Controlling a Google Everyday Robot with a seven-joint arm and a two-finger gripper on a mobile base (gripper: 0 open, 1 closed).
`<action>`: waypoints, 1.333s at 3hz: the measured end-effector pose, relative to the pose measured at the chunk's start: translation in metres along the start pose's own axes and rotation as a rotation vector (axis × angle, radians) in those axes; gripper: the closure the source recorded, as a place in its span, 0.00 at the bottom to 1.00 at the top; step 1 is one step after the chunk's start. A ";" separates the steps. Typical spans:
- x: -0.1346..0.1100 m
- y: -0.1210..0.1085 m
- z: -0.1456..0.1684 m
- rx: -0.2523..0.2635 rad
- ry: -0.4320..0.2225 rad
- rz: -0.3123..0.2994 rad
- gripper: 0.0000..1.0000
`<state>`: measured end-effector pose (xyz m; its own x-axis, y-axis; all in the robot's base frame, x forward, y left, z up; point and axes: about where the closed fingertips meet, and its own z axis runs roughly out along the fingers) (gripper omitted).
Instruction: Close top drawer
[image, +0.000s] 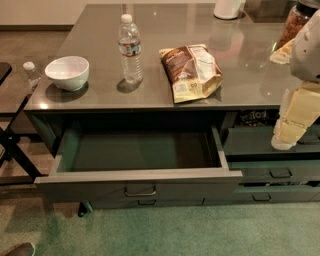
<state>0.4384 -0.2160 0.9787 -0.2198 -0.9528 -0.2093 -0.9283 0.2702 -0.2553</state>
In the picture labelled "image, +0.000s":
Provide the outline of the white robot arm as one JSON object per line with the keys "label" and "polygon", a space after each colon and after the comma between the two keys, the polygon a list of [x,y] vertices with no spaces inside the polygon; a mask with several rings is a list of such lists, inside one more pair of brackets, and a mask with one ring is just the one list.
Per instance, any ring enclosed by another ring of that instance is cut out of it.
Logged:
{"label": "white robot arm", "polygon": [[320,10],[298,32],[290,58],[291,74],[302,83],[286,90],[279,109],[271,145],[289,150],[320,117]]}

